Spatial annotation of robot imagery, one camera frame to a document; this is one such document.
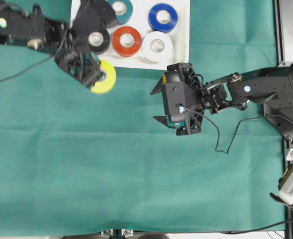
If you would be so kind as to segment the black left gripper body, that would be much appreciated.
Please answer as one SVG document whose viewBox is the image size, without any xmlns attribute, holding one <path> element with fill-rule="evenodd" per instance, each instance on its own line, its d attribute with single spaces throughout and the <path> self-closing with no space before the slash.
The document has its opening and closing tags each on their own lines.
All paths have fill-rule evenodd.
<svg viewBox="0 0 293 239">
<path fill-rule="evenodd" d="M 100 61 L 93 55 L 87 36 L 98 30 L 98 20 L 78 18 L 69 26 L 63 20 L 45 19 L 44 52 L 53 56 L 57 66 L 91 89 L 103 76 Z"/>
</svg>

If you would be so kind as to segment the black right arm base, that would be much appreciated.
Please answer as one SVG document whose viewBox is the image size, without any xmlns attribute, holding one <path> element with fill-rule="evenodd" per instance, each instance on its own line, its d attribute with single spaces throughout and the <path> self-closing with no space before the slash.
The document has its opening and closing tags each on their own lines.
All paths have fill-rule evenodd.
<svg viewBox="0 0 293 239">
<path fill-rule="evenodd" d="M 275 110 L 263 104 L 264 116 L 267 121 L 287 140 L 293 140 L 293 107 Z"/>
</svg>

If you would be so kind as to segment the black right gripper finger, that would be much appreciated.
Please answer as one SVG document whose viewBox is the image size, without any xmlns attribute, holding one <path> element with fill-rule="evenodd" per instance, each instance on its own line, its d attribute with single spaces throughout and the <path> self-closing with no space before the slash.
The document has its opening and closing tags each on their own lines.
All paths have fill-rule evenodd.
<svg viewBox="0 0 293 239">
<path fill-rule="evenodd" d="M 156 121 L 160 122 L 161 124 L 163 124 L 164 126 L 168 128 L 185 127 L 185 123 L 183 121 L 178 123 L 173 123 L 173 122 L 170 122 L 167 116 L 154 116 L 153 119 L 155 119 Z"/>
<path fill-rule="evenodd" d="M 165 74 L 163 73 L 160 80 L 158 81 L 154 89 L 151 91 L 150 95 L 155 95 L 160 93 L 162 91 L 162 87 L 164 84 L 165 84 Z"/>
</svg>

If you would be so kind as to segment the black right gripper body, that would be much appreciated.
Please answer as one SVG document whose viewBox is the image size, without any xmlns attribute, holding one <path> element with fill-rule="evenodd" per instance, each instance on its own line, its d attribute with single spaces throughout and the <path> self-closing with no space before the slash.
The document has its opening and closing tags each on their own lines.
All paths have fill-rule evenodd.
<svg viewBox="0 0 293 239">
<path fill-rule="evenodd" d="M 204 111 L 216 114 L 227 107 L 227 92 L 224 88 L 227 77 L 205 82 L 202 75 L 195 73 L 191 63 L 169 65 L 167 71 L 177 71 L 184 83 L 186 104 L 180 110 L 185 110 L 185 127 L 174 128 L 177 136 L 201 132 Z"/>
</svg>

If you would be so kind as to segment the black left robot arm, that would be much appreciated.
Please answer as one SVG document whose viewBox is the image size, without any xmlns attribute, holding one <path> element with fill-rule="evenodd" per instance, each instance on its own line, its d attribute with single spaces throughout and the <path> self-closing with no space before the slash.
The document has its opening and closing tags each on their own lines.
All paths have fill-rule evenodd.
<svg viewBox="0 0 293 239">
<path fill-rule="evenodd" d="M 0 45 L 25 46 L 48 56 L 18 73 L 0 79 L 14 79 L 50 60 L 88 89 L 106 77 L 101 61 L 94 57 L 84 39 L 75 39 L 64 20 L 47 18 L 41 6 L 34 4 L 32 12 L 14 3 L 0 0 Z"/>
</svg>

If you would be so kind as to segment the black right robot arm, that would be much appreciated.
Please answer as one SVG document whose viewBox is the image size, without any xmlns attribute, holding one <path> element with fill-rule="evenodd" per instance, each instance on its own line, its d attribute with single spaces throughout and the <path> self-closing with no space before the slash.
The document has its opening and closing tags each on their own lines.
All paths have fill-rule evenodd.
<svg viewBox="0 0 293 239">
<path fill-rule="evenodd" d="M 293 140 L 293 63 L 232 73 L 205 82 L 191 63 L 167 66 L 151 94 L 162 94 L 164 116 L 154 119 L 177 135 L 201 132 L 205 111 L 217 114 L 227 108 L 244 111 L 248 102 L 262 104 L 264 116 L 287 140 Z"/>
</svg>

